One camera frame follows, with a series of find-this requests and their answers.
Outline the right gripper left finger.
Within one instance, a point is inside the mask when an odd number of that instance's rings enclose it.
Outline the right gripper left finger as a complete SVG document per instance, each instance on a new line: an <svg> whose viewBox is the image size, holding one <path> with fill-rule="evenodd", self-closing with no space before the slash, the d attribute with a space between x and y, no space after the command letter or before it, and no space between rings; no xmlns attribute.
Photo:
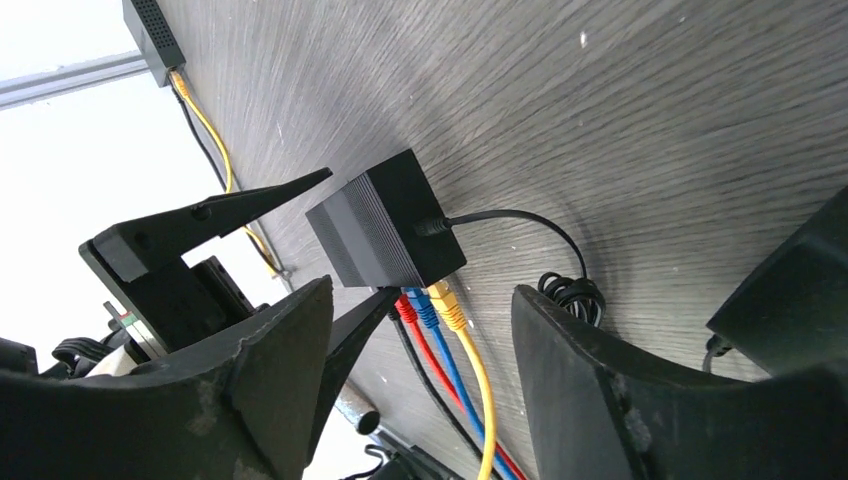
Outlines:
<svg viewBox="0 0 848 480"><path fill-rule="evenodd" d="M5 479L295 479L333 405L321 397L333 287L123 376L1 377Z"/></svg>

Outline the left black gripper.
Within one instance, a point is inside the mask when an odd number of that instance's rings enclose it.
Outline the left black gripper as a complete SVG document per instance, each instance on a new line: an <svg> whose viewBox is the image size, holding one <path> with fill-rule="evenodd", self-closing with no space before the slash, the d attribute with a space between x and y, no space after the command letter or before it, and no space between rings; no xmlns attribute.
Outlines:
<svg viewBox="0 0 848 480"><path fill-rule="evenodd" d="M322 168L290 182L208 197L178 209L117 223L79 247L95 275L124 306L101 340L72 337L54 347L53 378L82 378L120 349L138 362L197 343L262 311L211 256L190 267L183 254L224 237L304 194L333 172ZM334 404L371 335L400 297L379 289L332 323L307 463Z"/></svg>

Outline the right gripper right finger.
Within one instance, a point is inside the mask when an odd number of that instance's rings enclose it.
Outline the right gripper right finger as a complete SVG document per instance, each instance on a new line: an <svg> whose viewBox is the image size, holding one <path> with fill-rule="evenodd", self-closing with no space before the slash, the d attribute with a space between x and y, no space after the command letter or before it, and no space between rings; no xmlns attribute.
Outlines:
<svg viewBox="0 0 848 480"><path fill-rule="evenodd" d="M745 382L673 363L534 288L512 338L543 479L843 479L847 363Z"/></svg>

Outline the black ribbed network switch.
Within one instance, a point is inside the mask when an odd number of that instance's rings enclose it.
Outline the black ribbed network switch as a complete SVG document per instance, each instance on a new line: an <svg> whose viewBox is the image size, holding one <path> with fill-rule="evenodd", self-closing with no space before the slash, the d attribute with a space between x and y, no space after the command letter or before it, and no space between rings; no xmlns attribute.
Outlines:
<svg viewBox="0 0 848 480"><path fill-rule="evenodd" d="M342 285L427 288L467 264L423 169L407 149L346 183L306 213Z"/></svg>

